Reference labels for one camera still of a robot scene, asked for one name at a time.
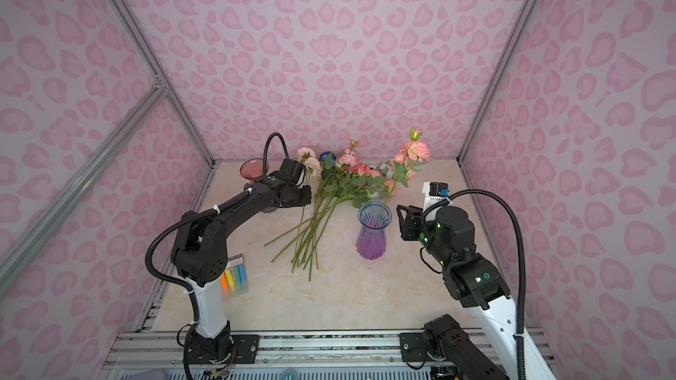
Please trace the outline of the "cream peach rose stem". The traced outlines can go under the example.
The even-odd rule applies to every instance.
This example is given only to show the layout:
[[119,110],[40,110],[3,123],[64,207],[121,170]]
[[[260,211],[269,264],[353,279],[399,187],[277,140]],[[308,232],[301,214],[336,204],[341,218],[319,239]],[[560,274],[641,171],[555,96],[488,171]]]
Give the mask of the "cream peach rose stem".
[[322,172],[322,164],[314,150],[309,147],[301,147],[297,150],[297,161],[306,167],[311,176],[319,177]]

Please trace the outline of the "blue rose stem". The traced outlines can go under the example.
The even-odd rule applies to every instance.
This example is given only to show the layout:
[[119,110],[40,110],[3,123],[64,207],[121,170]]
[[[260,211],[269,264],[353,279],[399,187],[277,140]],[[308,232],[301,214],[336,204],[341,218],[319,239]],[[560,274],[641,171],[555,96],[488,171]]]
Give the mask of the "blue rose stem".
[[330,151],[320,155],[321,178],[328,179],[336,172],[336,156]]

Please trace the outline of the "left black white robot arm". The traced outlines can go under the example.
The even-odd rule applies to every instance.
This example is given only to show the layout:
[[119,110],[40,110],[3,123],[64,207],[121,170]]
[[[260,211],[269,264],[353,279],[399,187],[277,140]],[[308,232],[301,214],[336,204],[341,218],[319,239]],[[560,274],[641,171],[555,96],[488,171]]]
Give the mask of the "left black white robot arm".
[[278,170],[246,184],[227,202],[202,213],[186,213],[171,254],[179,280],[186,286],[194,321],[186,335],[193,362],[232,362],[235,345],[222,304],[220,278],[228,264],[227,239],[253,216],[270,209],[304,207],[312,192],[303,181],[304,165],[286,158]]

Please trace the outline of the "purple blue glass vase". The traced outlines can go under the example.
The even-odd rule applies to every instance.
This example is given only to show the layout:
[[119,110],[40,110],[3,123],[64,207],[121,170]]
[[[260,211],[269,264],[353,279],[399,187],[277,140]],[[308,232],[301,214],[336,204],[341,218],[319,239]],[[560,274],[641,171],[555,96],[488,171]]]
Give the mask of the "purple blue glass vase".
[[366,202],[357,218],[362,225],[357,252],[366,260],[378,260],[387,249],[386,229],[392,223],[392,212],[383,202]]

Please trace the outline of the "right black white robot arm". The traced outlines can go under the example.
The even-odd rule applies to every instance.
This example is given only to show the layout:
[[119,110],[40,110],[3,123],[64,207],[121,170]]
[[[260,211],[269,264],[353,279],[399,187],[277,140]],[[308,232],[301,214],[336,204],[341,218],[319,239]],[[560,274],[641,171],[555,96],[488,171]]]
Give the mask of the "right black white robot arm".
[[555,374],[530,334],[517,321],[517,301],[492,262],[476,250],[475,225],[464,209],[438,209],[431,221],[423,209],[398,206],[403,239],[418,240],[441,266],[450,296],[468,310],[492,348],[492,362],[459,323],[445,314],[424,326],[422,346],[410,358],[453,363],[472,379],[552,379]]

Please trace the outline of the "pink spray rose stem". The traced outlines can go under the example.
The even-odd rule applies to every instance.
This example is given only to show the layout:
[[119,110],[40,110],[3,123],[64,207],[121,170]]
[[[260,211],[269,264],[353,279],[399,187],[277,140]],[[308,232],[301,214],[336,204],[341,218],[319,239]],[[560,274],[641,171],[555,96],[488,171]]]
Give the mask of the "pink spray rose stem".
[[387,161],[384,181],[385,203],[393,198],[398,189],[407,188],[417,170],[429,162],[431,153],[422,137],[422,131],[413,127],[409,132],[408,141],[401,146],[394,158]]

